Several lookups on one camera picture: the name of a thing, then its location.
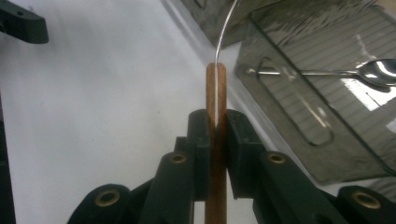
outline black clamp jaw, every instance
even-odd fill
[[[258,223],[396,223],[396,205],[358,186],[333,197],[317,189],[285,154],[265,150],[248,118],[227,111],[227,168],[233,196],[252,198]],[[163,156],[157,174],[129,191],[104,185],[90,192],[69,224],[187,224],[193,204],[209,192],[209,132],[205,110],[189,117],[187,137]]]
[[[49,42],[44,18],[6,0],[0,0],[0,31],[31,44]]]

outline spoon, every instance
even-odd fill
[[[303,70],[305,76],[351,76],[357,75],[376,86],[396,86],[396,59],[379,59],[360,64],[356,70]],[[262,67],[260,75],[280,75],[273,67]]]

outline white surface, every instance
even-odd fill
[[[155,175],[190,112],[205,107],[215,51],[177,0],[13,2],[49,30],[46,45],[0,35],[16,218],[65,223],[92,189]],[[233,68],[236,53],[220,61]],[[255,222],[251,201],[230,202],[230,224]]]

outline black bracket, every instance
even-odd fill
[[[32,44],[49,42],[44,18],[6,0],[0,0],[0,31]]]
[[[187,137],[163,156],[157,174],[129,191],[104,185],[93,190],[69,224],[190,224],[193,204],[205,201],[209,184],[209,138],[205,110],[190,114]],[[260,224],[390,224],[396,205],[358,186],[333,197],[317,189],[287,155],[267,151],[248,118],[227,111],[227,168],[233,196],[252,198]]]

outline transparent plastic container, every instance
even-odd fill
[[[276,1],[278,0],[239,0],[239,5],[227,26],[222,46],[226,47],[243,39],[250,11]],[[233,0],[181,0],[181,2],[201,27],[206,37],[216,46]]]
[[[374,1],[285,0],[251,13],[235,72],[307,172],[330,184],[396,175],[396,88],[301,70],[382,58],[396,58],[396,23]]]

